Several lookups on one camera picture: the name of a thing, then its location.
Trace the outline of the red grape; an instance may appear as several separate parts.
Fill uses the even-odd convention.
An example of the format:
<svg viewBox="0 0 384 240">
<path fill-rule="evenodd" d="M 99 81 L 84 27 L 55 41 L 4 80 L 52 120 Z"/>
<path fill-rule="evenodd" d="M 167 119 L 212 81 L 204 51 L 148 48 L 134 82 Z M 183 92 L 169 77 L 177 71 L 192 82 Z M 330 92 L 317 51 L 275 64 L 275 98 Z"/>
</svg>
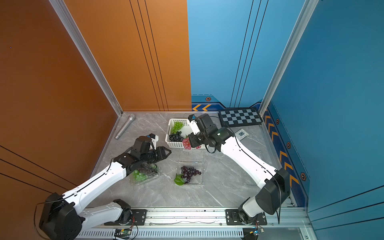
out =
<svg viewBox="0 0 384 240">
<path fill-rule="evenodd" d="M 186 150 L 200 149 L 201 146 L 192 147 L 189 138 L 183 139 L 182 144 Z"/>
</svg>

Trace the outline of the green grape leaf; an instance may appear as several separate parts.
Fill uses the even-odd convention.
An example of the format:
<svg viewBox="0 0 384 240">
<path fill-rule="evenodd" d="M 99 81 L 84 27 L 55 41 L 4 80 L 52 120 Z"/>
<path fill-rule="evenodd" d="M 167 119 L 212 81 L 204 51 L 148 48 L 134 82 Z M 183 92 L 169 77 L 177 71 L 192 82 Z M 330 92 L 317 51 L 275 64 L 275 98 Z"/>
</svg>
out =
<svg viewBox="0 0 384 240">
<path fill-rule="evenodd" d="M 184 176 L 181 174 L 176 174 L 174 178 L 174 183 L 178 186 L 182 186 L 185 184 Z"/>
</svg>

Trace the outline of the clear clamshell container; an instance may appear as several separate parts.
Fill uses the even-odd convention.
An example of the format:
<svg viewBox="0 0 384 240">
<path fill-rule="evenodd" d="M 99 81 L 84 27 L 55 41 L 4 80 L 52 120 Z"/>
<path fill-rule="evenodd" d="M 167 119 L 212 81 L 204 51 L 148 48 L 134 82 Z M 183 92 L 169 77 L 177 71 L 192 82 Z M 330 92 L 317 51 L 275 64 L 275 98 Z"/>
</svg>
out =
<svg viewBox="0 0 384 240">
<path fill-rule="evenodd" d="M 205 161 L 202 152 L 182 151 L 174 178 L 177 186 L 201 186 L 204 183 Z"/>
<path fill-rule="evenodd" d="M 150 164 L 140 169 L 134 170 L 133 173 L 130 174 L 130 180 L 134 185 L 142 185 L 157 179 L 160 174 L 160 168 L 156 164 Z"/>
</svg>

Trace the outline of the dark purple grape bunch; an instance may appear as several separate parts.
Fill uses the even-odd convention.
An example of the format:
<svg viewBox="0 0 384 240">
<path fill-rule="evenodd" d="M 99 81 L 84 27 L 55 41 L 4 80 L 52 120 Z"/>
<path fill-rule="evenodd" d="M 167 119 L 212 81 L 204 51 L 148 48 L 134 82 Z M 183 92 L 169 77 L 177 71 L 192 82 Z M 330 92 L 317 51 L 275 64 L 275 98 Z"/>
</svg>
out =
<svg viewBox="0 0 384 240">
<path fill-rule="evenodd" d="M 200 176 L 201 174 L 202 172 L 195 167 L 181 167 L 181 175 L 184 176 L 185 184 L 190 184 L 194 176 Z"/>
</svg>

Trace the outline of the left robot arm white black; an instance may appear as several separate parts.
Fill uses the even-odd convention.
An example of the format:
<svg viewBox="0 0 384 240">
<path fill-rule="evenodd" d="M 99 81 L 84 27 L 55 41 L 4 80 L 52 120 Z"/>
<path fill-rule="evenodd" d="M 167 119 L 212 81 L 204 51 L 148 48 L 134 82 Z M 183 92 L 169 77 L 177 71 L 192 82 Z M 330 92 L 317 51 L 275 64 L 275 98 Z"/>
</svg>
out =
<svg viewBox="0 0 384 240">
<path fill-rule="evenodd" d="M 154 134 L 138 137 L 133 146 L 112 158 L 104 170 L 86 182 L 61 195 L 48 196 L 42 203 L 40 221 L 34 224 L 36 231 L 42 231 L 47 240 L 74 240 L 82 231 L 105 223 L 133 226 L 131 206 L 121 199 L 95 208 L 88 205 L 134 171 L 167 159 L 172 151 L 157 146 L 158 140 Z"/>
</svg>

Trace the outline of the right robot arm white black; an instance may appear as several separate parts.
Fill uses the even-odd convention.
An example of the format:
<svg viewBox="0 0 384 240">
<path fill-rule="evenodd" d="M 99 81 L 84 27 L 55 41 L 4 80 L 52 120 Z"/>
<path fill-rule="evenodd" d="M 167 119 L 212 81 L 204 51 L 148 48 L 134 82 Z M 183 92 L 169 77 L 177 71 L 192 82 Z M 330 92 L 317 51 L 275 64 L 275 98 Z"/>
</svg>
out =
<svg viewBox="0 0 384 240">
<path fill-rule="evenodd" d="M 267 164 L 236 137 L 228 127 L 218 128 L 208 114 L 199 117 L 188 116 L 192 133 L 188 135 L 193 148 L 204 145 L 206 149 L 213 148 L 236 162 L 261 189 L 257 195 L 245 200 L 238 208 L 239 219 L 244 225 L 256 221 L 256 216 L 262 213 L 280 216 L 282 203 L 291 194 L 290 174 L 287 170 Z"/>
</svg>

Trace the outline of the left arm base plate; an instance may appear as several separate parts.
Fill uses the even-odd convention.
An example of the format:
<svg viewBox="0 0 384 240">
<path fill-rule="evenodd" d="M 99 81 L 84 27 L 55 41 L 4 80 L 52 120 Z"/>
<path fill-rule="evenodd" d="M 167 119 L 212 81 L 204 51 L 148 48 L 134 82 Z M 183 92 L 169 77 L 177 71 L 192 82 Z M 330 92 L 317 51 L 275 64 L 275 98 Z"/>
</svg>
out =
<svg viewBox="0 0 384 240">
<path fill-rule="evenodd" d="M 129 212 L 123 211 L 118 220 L 114 222 L 107 222 L 105 226 L 144 226 L 147 217 L 146 209 L 133 209 Z"/>
</svg>

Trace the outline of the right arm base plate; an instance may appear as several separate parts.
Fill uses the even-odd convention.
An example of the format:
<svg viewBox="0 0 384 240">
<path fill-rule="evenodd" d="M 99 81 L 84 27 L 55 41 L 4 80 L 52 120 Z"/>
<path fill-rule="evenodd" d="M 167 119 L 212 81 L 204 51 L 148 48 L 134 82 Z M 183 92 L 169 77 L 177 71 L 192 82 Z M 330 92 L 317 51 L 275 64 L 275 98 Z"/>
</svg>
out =
<svg viewBox="0 0 384 240">
<path fill-rule="evenodd" d="M 265 213 L 257 214 L 254 217 L 249 217 L 243 211 L 239 211 L 238 209 L 226 209 L 226 221 L 229 226 L 240 226 L 240 225 L 258 225 L 258 226 L 266 226 L 267 218 Z"/>
</svg>

